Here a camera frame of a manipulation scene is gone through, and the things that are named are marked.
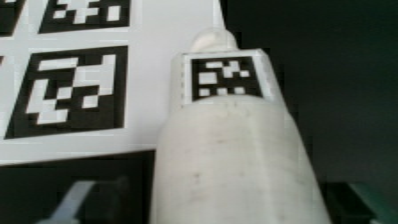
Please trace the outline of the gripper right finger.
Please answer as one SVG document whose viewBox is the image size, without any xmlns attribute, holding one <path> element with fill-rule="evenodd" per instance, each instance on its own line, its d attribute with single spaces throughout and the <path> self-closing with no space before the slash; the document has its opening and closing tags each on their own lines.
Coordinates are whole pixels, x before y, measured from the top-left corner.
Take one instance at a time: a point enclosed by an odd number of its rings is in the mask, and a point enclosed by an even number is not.
<svg viewBox="0 0 398 224">
<path fill-rule="evenodd" d="M 321 192 L 331 224 L 398 224 L 398 209 L 367 184 L 328 182 Z"/>
</svg>

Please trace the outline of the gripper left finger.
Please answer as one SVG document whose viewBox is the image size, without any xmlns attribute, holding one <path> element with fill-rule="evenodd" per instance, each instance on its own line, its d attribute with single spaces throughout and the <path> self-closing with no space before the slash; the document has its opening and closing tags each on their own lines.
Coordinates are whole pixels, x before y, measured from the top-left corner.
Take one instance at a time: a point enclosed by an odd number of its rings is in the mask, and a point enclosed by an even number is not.
<svg viewBox="0 0 398 224">
<path fill-rule="evenodd" d="M 49 216 L 33 224 L 125 224 L 124 183 L 76 181 Z"/>
</svg>

